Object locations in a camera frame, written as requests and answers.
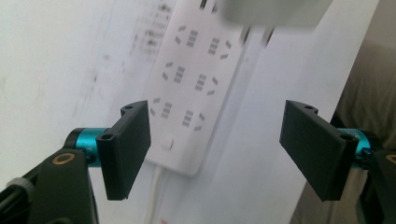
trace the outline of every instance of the blue metal part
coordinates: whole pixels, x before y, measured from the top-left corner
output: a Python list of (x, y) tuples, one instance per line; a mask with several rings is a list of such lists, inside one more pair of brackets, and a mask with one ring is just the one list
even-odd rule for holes
[(353, 135), (359, 139), (358, 146), (355, 152), (355, 162), (352, 167), (360, 167), (361, 169), (368, 169), (368, 163), (371, 163), (371, 158), (374, 156), (375, 152), (372, 150), (367, 136), (359, 129), (338, 129), (342, 133), (347, 133)]
[(90, 167), (100, 167), (96, 136), (104, 133), (107, 128), (86, 128), (81, 131), (76, 142), (76, 148), (82, 149), (91, 161)]

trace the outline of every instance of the fabric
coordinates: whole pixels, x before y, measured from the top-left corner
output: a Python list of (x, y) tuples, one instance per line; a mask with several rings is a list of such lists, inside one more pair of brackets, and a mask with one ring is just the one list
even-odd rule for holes
[[(347, 128), (370, 131), (384, 148), (396, 148), (396, 49), (363, 41), (335, 113)], [(339, 202), (321, 202), (306, 184), (290, 223), (358, 223), (366, 176), (352, 169)]]

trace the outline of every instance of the power outlet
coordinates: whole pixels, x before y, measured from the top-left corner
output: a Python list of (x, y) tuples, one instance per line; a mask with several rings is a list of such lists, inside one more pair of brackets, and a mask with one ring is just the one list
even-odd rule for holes
[(195, 175), (243, 48), (243, 27), (226, 23), (210, 1), (177, 1), (144, 93), (147, 159)]

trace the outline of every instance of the cable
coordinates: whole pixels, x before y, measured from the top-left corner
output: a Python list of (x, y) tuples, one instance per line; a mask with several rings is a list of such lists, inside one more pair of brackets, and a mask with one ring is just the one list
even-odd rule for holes
[(163, 174), (163, 168), (156, 165), (152, 177), (151, 192), (149, 195), (148, 212), (146, 214), (145, 224), (152, 224), (155, 216), (155, 207), (157, 206), (158, 191), (160, 188), (160, 179)]

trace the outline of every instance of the power strip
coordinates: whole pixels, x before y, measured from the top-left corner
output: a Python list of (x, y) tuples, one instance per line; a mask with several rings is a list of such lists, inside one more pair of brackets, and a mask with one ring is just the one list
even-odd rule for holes
[(242, 33), (221, 18), (214, 0), (177, 1), (144, 93), (149, 161), (197, 173), (242, 52)]

